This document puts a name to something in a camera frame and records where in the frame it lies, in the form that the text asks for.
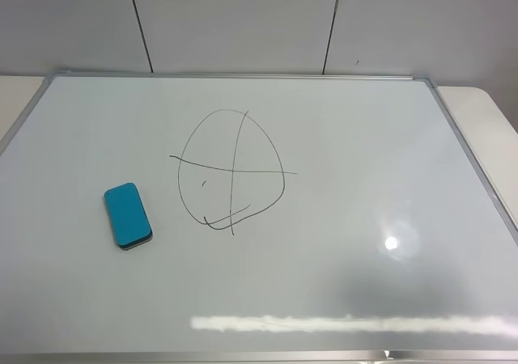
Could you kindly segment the white whiteboard with aluminium frame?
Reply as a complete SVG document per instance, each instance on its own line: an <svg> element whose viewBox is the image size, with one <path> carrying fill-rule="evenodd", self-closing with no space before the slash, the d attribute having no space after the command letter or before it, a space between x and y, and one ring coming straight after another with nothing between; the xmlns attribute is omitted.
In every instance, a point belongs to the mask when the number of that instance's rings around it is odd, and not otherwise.
<svg viewBox="0 0 518 364"><path fill-rule="evenodd" d="M1 140L1 359L514 362L517 221L424 78L56 73Z"/></svg>

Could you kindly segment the blue whiteboard eraser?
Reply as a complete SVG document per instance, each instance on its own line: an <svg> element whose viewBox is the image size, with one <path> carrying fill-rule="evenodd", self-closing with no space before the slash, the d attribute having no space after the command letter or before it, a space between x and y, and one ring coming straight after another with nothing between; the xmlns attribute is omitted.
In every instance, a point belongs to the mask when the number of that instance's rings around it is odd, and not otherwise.
<svg viewBox="0 0 518 364"><path fill-rule="evenodd" d="M115 244L120 249L129 250L152 239L153 230L134 183L107 190L104 204Z"/></svg>

